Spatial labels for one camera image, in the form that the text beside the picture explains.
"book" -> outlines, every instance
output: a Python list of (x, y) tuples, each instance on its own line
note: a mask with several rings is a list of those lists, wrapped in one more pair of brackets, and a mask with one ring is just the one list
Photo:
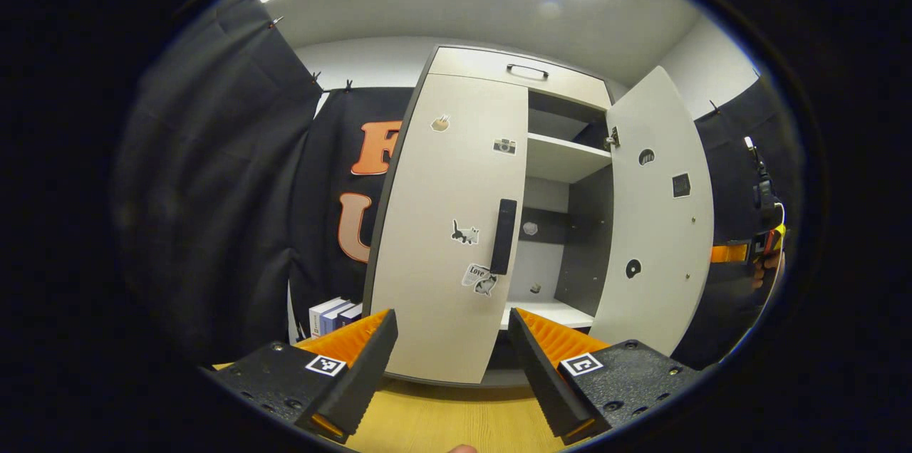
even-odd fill
[(336, 307), (332, 311), (326, 311), (320, 316), (320, 333), (326, 335), (336, 329), (336, 323), (338, 323), (339, 313), (347, 311), (354, 307), (355, 304), (351, 301), (346, 301), (345, 305)]
[(310, 307), (310, 311), (309, 311), (310, 336), (311, 337), (320, 336), (320, 316), (321, 316), (321, 314), (325, 313), (326, 311), (335, 309), (335, 307), (339, 307), (339, 305), (345, 303), (346, 301), (347, 300), (345, 300), (344, 298), (333, 298), (333, 300), (324, 301), (323, 303), (320, 303), (319, 305)]
[(356, 322), (358, 319), (361, 319), (361, 303), (349, 308), (347, 311), (339, 313), (339, 324), (336, 326), (336, 329), (342, 328), (346, 326), (346, 324)]

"white cabinet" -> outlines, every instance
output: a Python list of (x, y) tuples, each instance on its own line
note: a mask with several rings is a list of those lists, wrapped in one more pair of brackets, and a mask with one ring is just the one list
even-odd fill
[[(482, 382), (512, 306), (670, 353), (703, 291), (713, 201), (696, 128), (664, 71), (612, 107), (595, 76), (448, 46), (415, 92), (365, 284), (366, 313), (396, 309), (388, 373)], [(620, 136), (611, 152), (597, 132), (606, 120)], [(674, 184), (687, 194), (673, 196)], [(514, 215), (499, 216), (502, 200)], [(508, 262), (491, 277), (495, 251)]]

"black curtain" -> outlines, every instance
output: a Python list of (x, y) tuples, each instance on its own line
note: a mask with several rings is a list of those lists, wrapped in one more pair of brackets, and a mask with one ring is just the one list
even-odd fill
[[(385, 174), (357, 175), (352, 166), (364, 147), (368, 123), (401, 121), (413, 88), (354, 88), (332, 90), (313, 120), (307, 144), (294, 177), (290, 213), (294, 267), (291, 291), (294, 315), (305, 333), (307, 310), (341, 296), (360, 303), (364, 296), (367, 264), (346, 255), (339, 246), (339, 219), (344, 193), (371, 200), (364, 211), (359, 239), (371, 245)], [(397, 132), (387, 132), (391, 138)], [(377, 161), (388, 153), (373, 152)]]
[(259, 0), (189, 25), (140, 80), (112, 187), (128, 285), (198, 363), (286, 339), (294, 168), (322, 90)]
[[(750, 136), (766, 163), (773, 189), (786, 209), (786, 259), (794, 261), (802, 209), (804, 153), (788, 109), (761, 77), (739, 96), (695, 122), (710, 168), (715, 213), (714, 244), (749, 239), (762, 230), (753, 206), (757, 170), (744, 144)], [(711, 264), (693, 322), (672, 357), (703, 369), (721, 359), (752, 326), (769, 295), (753, 291), (752, 266)]]

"white shelf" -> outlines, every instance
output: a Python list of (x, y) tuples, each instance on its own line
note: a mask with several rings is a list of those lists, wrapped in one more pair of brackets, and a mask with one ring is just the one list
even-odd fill
[(538, 314), (538, 316), (570, 328), (592, 326), (592, 316), (574, 309), (563, 301), (507, 301), (504, 307), (504, 317), (501, 317), (501, 330), (507, 329), (507, 324), (510, 323), (510, 309), (513, 307), (530, 311), (530, 313)]
[(538, 177), (573, 184), (611, 164), (606, 151), (537, 135), (528, 134), (528, 154), (525, 161), (527, 177)]

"yellow table surface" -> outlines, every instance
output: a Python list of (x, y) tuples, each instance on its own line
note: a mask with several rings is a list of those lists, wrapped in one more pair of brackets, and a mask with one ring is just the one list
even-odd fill
[(479, 453), (564, 448), (551, 434), (528, 387), (474, 389), (388, 378), (380, 382), (346, 447), (365, 453), (446, 453), (459, 444), (469, 444)]

